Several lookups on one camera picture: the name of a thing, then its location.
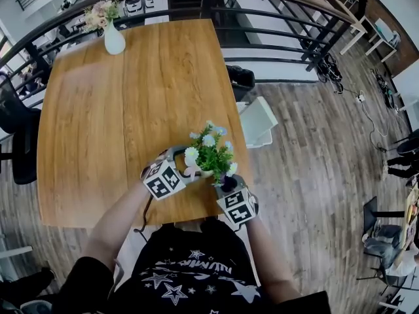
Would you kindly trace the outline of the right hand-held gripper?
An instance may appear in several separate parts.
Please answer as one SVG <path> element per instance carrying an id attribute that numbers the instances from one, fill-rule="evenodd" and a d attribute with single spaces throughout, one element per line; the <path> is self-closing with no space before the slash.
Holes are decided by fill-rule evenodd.
<path id="1" fill-rule="evenodd" d="M 215 191 L 218 206 L 237 230 L 259 213 L 258 199 L 241 176 L 225 176 Z"/>

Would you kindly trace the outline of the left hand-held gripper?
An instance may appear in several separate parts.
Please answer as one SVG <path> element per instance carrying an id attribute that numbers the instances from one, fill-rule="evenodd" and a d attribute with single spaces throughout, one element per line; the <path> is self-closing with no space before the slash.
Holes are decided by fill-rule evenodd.
<path id="1" fill-rule="evenodd" d="M 174 146 L 164 150 L 141 172 L 141 179 L 154 199 L 163 200 L 197 181 L 197 170 L 187 174 L 186 169 L 176 167 L 175 157 L 182 155 L 186 149 Z"/>

